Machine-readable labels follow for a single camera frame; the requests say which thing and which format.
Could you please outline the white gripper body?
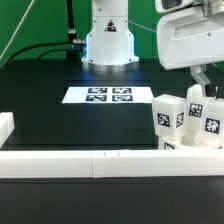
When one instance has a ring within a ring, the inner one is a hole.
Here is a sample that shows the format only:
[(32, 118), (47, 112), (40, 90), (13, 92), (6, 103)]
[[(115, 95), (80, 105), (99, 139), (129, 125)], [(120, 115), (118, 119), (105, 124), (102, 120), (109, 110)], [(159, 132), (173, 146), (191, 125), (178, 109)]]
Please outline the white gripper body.
[(195, 6), (163, 16), (157, 46), (167, 70), (224, 61), (224, 12), (205, 17)]

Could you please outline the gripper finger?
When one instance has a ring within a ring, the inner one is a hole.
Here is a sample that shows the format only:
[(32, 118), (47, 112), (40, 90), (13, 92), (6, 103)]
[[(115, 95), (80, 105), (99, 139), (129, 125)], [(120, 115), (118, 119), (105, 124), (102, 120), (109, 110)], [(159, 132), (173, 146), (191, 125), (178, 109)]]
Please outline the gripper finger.
[(205, 97), (215, 97), (217, 94), (217, 86), (212, 84), (206, 75), (206, 65), (196, 65), (190, 67), (191, 75), (195, 81), (201, 86), (202, 94)]

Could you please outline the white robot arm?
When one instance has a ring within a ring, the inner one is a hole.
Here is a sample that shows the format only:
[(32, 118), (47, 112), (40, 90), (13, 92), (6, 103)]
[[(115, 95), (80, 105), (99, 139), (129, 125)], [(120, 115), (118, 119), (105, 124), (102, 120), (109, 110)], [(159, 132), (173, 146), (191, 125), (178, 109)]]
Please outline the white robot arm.
[[(92, 0), (92, 29), (82, 65), (96, 71), (124, 71), (138, 63), (128, 28), (129, 0)], [(158, 56), (167, 69), (188, 67), (203, 94), (216, 87), (207, 65), (224, 61), (224, 0), (155, 0), (163, 17), (156, 30)]]

